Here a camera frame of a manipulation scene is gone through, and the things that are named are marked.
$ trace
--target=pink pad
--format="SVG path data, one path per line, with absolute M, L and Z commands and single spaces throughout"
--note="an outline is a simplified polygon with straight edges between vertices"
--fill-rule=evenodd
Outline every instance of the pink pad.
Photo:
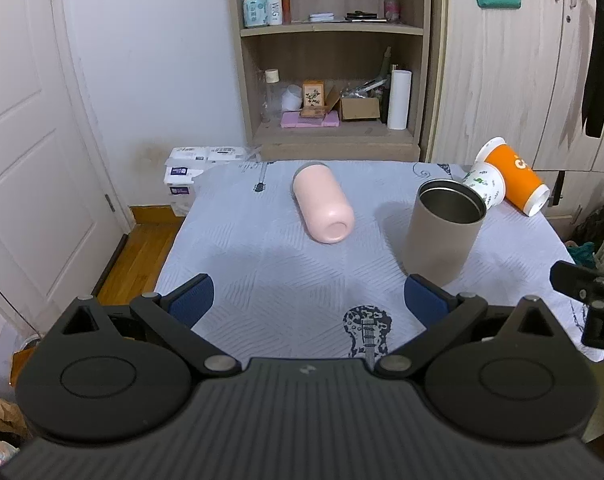
M 300 112 L 284 112 L 282 128 L 336 128 L 340 126 L 340 117 L 337 110 L 329 112 L 323 119 L 307 119 L 300 117 Z

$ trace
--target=orange cup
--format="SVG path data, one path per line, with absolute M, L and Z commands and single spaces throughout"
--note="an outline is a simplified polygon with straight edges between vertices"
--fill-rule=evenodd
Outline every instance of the orange cup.
M 506 184 L 506 198 L 526 216 L 540 211 L 551 190 L 502 137 L 489 140 L 476 156 L 476 162 L 495 166 Z

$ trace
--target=blue gripper pad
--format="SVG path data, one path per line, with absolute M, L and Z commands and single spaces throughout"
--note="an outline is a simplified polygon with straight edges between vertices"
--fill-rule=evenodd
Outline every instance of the blue gripper pad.
M 420 276 L 404 282 L 404 304 L 426 328 L 443 319 L 458 302 L 455 297 Z
M 168 313 L 191 328 L 213 306 L 213 280 L 199 274 L 162 298 L 168 304 Z

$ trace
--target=gray cup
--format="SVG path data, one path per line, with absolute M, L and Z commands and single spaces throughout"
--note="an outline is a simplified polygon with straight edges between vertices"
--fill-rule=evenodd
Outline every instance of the gray cup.
M 421 274 L 437 286 L 462 270 L 486 216 L 486 205 L 473 189 L 454 180 L 429 180 L 415 197 L 402 250 L 407 274 Z

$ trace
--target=wardrobe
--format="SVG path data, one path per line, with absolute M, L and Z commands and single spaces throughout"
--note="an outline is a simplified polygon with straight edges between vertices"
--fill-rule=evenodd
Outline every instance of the wardrobe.
M 501 136 L 555 189 L 544 214 L 563 232 L 603 204 L 604 131 L 586 136 L 581 117 L 595 10 L 595 0 L 517 10 L 448 0 L 426 160 L 471 164 Z

